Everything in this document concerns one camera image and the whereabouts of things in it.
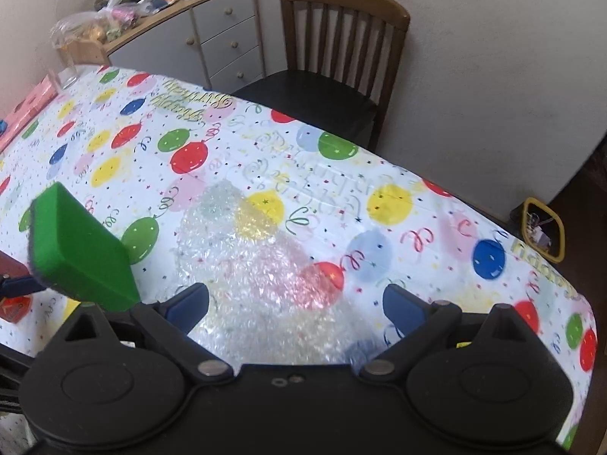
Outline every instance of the white wall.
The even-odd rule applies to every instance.
[[[397,0],[411,14],[379,154],[507,218],[550,201],[607,129],[607,0]],[[260,0],[268,72],[286,68]]]
[[[57,16],[92,9],[92,2],[69,0],[58,9],[57,0],[0,0],[0,117],[46,75],[47,65],[58,63],[49,42]]]

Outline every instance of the wooden countertop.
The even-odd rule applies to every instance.
[[[179,0],[174,5],[171,5],[169,8],[165,8],[161,10],[156,15],[152,15],[151,17],[145,17],[141,20],[140,24],[133,29],[128,30],[128,32],[124,33],[122,36],[117,38],[115,41],[110,43],[106,43],[103,46],[103,50],[109,55],[116,51],[118,48],[127,44],[127,42],[132,41],[137,36],[140,36],[145,31],[150,30],[155,25],[161,24],[165,20],[170,19],[171,17],[180,14],[181,12],[185,12],[189,8],[193,6],[199,5],[208,0]]]

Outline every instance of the black chair seat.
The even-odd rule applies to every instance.
[[[233,96],[280,111],[358,145],[370,133],[377,106],[348,85],[323,75],[279,71],[244,86]]]

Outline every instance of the metal screw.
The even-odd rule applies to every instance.
[[[365,370],[369,374],[383,376],[392,373],[395,370],[394,364],[385,359],[374,359],[365,364]]]
[[[284,378],[273,378],[271,383],[278,388],[282,388],[283,386],[287,386],[289,384],[289,382]]]
[[[291,376],[289,376],[289,381],[291,383],[303,383],[305,381],[305,378],[300,374],[292,374]]]
[[[198,371],[204,376],[219,376],[224,374],[230,367],[219,359],[209,359],[198,365]]]

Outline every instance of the yellow frame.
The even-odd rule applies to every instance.
[[[539,249],[538,247],[536,247],[536,245],[535,245],[535,243],[533,243],[533,241],[529,240],[529,237],[527,236],[526,214],[529,212],[530,204],[533,204],[533,205],[541,208],[544,212],[546,212],[548,215],[550,215],[557,222],[558,231],[560,233],[560,238],[559,238],[560,239],[560,248],[558,249],[557,256],[552,256],[548,252],[545,252],[544,250]],[[525,200],[525,203],[523,204],[523,217],[521,218],[521,233],[523,234],[523,240],[525,241],[525,243],[527,243],[528,246],[532,247],[535,251],[537,251],[541,256],[543,256],[548,261],[551,261],[552,263],[559,263],[559,262],[563,261],[563,258],[565,258],[565,226],[563,225],[563,221],[556,214],[556,212],[554,212],[554,210],[552,210],[546,204],[543,204],[542,202],[540,202],[538,199],[533,198],[532,196],[527,198],[527,200]]]

